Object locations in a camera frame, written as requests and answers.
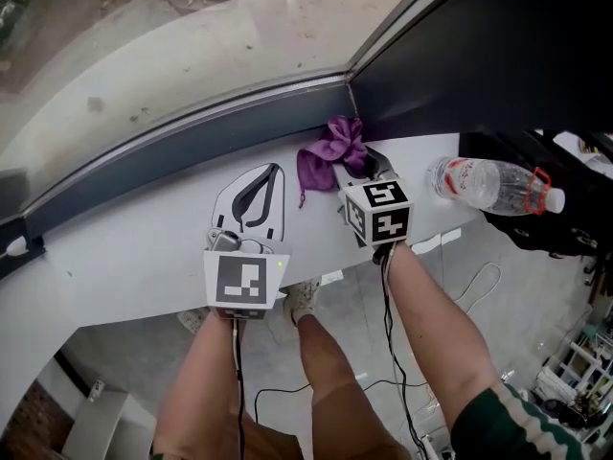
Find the black and white marker cube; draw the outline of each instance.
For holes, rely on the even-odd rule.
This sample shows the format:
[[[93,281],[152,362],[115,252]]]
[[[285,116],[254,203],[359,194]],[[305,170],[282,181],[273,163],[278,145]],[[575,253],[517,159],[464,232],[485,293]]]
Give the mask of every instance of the black and white marker cube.
[[[262,319],[275,304],[289,256],[204,251],[206,305],[222,318]]]
[[[402,179],[345,187],[341,199],[347,223],[367,245],[408,238],[413,203]]]

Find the white countertop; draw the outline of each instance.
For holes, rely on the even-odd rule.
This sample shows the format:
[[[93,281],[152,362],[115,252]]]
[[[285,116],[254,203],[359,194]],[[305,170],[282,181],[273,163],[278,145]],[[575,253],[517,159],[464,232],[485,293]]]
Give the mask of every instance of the white countertop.
[[[0,282],[0,430],[30,383],[78,327],[201,307],[202,251],[218,192],[242,173],[275,162],[285,174],[284,285],[367,261],[336,213],[336,193],[306,193],[298,209],[296,152],[316,139],[294,135],[233,153],[124,195],[45,237],[47,254]],[[436,157],[457,155],[459,135],[373,142],[415,194],[410,243],[446,232],[477,210],[429,193]]]

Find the green sleeve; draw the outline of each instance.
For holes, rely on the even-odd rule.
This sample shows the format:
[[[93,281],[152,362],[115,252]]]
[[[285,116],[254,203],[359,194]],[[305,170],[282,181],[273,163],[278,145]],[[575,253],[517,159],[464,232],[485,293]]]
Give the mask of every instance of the green sleeve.
[[[451,445],[463,458],[587,460],[582,444],[504,383],[481,393],[458,417]]]

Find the brick wall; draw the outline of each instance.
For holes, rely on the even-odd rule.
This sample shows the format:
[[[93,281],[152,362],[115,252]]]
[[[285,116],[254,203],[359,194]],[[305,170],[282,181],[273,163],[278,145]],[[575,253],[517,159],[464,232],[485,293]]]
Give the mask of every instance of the brick wall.
[[[5,429],[0,458],[55,460],[54,451],[61,452],[73,422],[35,381]]]

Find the electrical wire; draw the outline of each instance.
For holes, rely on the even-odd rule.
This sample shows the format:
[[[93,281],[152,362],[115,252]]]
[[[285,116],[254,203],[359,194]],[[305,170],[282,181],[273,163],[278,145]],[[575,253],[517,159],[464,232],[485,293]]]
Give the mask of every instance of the electrical wire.
[[[470,289],[472,288],[473,283],[477,280],[477,278],[481,275],[481,273],[483,271],[486,270],[486,267],[493,265],[496,269],[498,269],[498,279],[496,280],[496,283],[493,284],[493,286],[486,291],[483,295],[481,295],[479,298],[477,298],[471,305],[470,307],[468,307],[468,310],[466,311],[466,313],[469,313],[473,307],[475,305],[477,305],[480,301],[482,301],[483,299],[485,299],[490,293],[492,293],[496,287],[498,286],[498,283],[500,283],[500,279],[502,278],[502,269],[500,268],[500,266],[498,264],[489,262],[489,263],[485,263],[483,264],[483,266],[481,267],[481,269],[479,269],[477,271],[477,273],[472,277],[472,279],[470,280],[470,283],[468,283],[468,286],[466,287],[466,289],[463,291],[463,293],[456,298],[455,300],[453,300],[455,303],[458,303],[460,300],[462,300],[465,296],[468,295],[468,292],[470,291]]]
[[[240,359],[240,325],[235,318],[232,321],[232,336],[234,338],[234,363],[237,368],[237,380],[238,380],[238,451],[239,458],[243,460],[245,454],[245,431],[242,427],[242,413],[245,408],[245,389],[244,381],[242,379],[242,363]]]
[[[390,385],[396,385],[393,381],[388,380],[388,379],[378,379],[377,381],[374,381],[373,383],[371,383],[369,386],[367,386],[366,388],[363,388],[362,390],[364,390],[364,392],[366,392],[367,390],[369,390],[370,388],[374,387],[375,385],[377,385],[378,383],[389,383]],[[420,383],[418,385],[414,385],[412,383],[407,383],[405,386],[409,387],[409,388],[417,388],[417,387],[423,387],[426,384],[426,382],[424,383]],[[256,399],[253,402],[253,408],[254,408],[254,412],[255,412],[255,416],[256,416],[256,423],[259,424],[260,423],[260,417],[258,415],[258,398],[260,397],[260,394],[262,392],[283,392],[285,394],[295,394],[297,392],[301,392],[303,390],[305,390],[306,388],[310,387],[310,383],[307,383],[306,385],[297,388],[295,390],[284,390],[282,388],[263,388],[262,390],[259,390],[258,393],[256,394]]]
[[[427,460],[428,453],[418,433],[415,431],[415,426],[413,425],[413,420],[411,419],[411,414],[409,413],[409,407],[406,403],[406,387],[404,386],[406,385],[406,373],[404,372],[404,369],[402,368],[402,366],[400,366],[400,363],[398,362],[397,357],[396,357],[396,353],[394,352],[394,342],[393,342],[394,340],[392,336],[392,330],[394,328],[394,318],[392,317],[392,311],[390,310],[390,295],[392,295],[392,291],[388,284],[388,277],[390,273],[390,265],[391,265],[392,257],[394,256],[394,253],[396,251],[396,245],[397,245],[397,242],[394,242],[394,245],[392,245],[389,255],[386,258],[384,258],[383,261],[381,262],[381,284],[383,286],[383,303],[385,305],[385,312],[383,314],[383,324],[385,326],[385,333],[387,336],[388,346],[390,348],[390,354],[392,355],[392,369],[394,371],[394,377],[395,377],[396,383],[397,383],[396,367],[402,374],[402,385],[403,386],[402,386],[401,394],[399,393],[400,389],[398,385],[397,385],[397,391],[400,394],[402,406],[404,407],[404,412],[406,415],[406,422],[407,422],[407,425],[409,425],[409,432],[411,433],[411,438],[413,439],[413,442],[418,447],[422,458]]]
[[[415,418],[415,417],[417,417],[417,415],[418,415],[420,412],[422,412],[422,410],[423,410],[423,409],[426,409],[426,408],[430,407],[430,406],[431,406],[433,403],[434,403],[434,405],[435,405],[435,408],[436,408],[436,404],[438,404],[438,402],[436,402],[436,397],[434,396],[434,393],[433,393],[433,392],[432,392],[432,390],[430,389],[430,385],[428,385],[427,383],[426,383],[426,391],[428,392],[428,402],[427,402],[427,404],[426,404],[426,405],[423,405],[422,407],[420,407],[418,410],[416,410],[416,411],[413,413],[413,417],[414,417],[414,418]],[[404,418],[404,419],[402,420],[402,423],[400,423],[400,427],[398,428],[398,441],[399,441],[401,444],[403,444],[403,443],[402,443],[402,427],[403,427],[405,424],[406,424],[406,418]]]
[[[404,426],[405,423],[406,423],[406,418],[402,420],[402,423],[400,423],[400,427],[398,428],[398,442],[401,445],[404,445],[402,443],[402,427]],[[432,434],[436,433],[437,431],[440,431],[441,429],[447,429],[447,425],[440,425],[439,427],[435,427],[431,431],[428,431],[427,436],[431,436]]]

